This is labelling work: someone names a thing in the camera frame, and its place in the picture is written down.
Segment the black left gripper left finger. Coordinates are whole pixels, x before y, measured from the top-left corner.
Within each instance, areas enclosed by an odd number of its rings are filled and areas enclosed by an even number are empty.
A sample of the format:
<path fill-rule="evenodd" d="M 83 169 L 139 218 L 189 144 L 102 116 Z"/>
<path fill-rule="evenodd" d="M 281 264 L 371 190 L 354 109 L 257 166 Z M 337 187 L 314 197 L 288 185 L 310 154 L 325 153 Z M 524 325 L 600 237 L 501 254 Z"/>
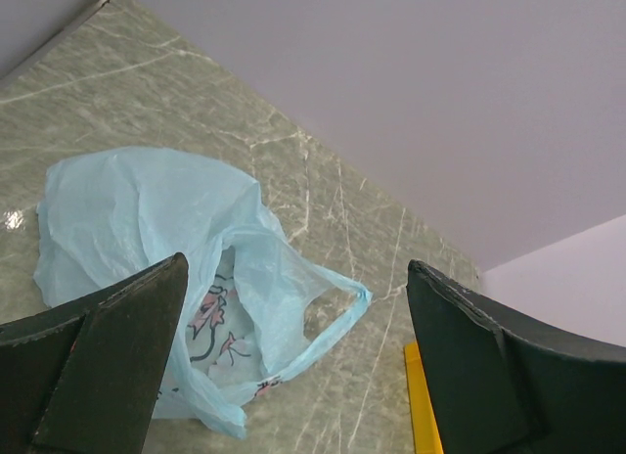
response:
<path fill-rule="evenodd" d="M 188 285 L 177 252 L 1 326 L 4 453 L 139 453 Z"/>

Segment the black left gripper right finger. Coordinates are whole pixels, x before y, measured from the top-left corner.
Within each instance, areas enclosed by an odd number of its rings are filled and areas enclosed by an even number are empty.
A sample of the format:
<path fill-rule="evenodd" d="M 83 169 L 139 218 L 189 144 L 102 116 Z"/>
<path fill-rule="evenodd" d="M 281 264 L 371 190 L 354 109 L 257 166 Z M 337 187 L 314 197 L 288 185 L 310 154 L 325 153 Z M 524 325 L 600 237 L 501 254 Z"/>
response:
<path fill-rule="evenodd" d="M 624 347 L 544 323 L 419 260 L 407 297 L 444 452 L 624 452 Z"/>

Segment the light blue printed plastic bag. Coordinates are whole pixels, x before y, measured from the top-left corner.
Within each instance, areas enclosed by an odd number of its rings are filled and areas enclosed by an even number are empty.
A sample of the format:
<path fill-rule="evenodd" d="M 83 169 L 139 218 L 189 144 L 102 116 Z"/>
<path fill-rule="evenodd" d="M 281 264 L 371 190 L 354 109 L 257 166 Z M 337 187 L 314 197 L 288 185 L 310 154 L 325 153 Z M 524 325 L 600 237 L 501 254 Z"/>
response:
<path fill-rule="evenodd" d="M 33 278 L 50 307 L 186 257 L 158 419 L 244 437 L 246 404 L 317 362 L 372 300 L 299 254 L 258 181 L 217 159 L 147 147 L 64 159 L 48 169 L 36 213 Z"/>

